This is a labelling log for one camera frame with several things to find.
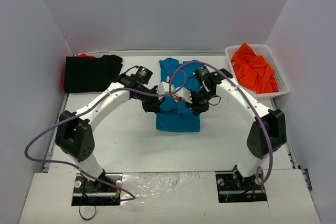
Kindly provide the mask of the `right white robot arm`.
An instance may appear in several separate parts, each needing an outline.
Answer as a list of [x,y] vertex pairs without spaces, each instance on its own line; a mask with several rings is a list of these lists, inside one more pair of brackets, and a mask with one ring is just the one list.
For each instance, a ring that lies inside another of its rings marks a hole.
[[208,111],[209,101],[219,97],[251,126],[246,141],[247,154],[233,168],[234,185],[244,189],[256,178],[265,159],[286,143],[285,115],[280,109],[272,110],[259,103],[234,78],[209,72],[207,67],[198,68],[194,76],[200,89],[190,92],[191,102],[187,104],[194,114]]

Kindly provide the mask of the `blue t shirt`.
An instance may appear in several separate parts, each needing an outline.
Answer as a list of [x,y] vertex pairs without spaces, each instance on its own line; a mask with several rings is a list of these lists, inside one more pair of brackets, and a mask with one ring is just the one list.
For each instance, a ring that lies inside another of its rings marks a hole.
[[[166,81],[173,72],[181,65],[174,58],[166,58],[159,61],[161,81]],[[180,72],[177,72],[173,79],[173,85],[180,87],[184,79],[187,78],[185,88],[190,91],[197,91],[200,86],[194,77],[194,72],[201,64],[191,64],[184,66]],[[156,114],[156,129],[166,132],[193,133],[200,131],[200,117],[193,114],[192,110],[187,108],[185,101],[175,102],[171,97],[165,97],[160,105],[160,111]]]

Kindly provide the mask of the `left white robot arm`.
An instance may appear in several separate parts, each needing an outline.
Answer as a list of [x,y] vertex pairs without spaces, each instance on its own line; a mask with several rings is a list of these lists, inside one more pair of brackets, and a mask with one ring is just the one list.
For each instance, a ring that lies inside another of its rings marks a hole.
[[139,66],[135,74],[125,72],[117,76],[109,87],[86,106],[75,112],[63,111],[58,126],[56,145],[66,153],[87,178],[87,186],[101,191],[106,185],[105,171],[93,154],[96,127],[118,106],[131,99],[142,102],[146,112],[158,112],[163,99],[158,98],[157,87],[146,87],[153,72]]

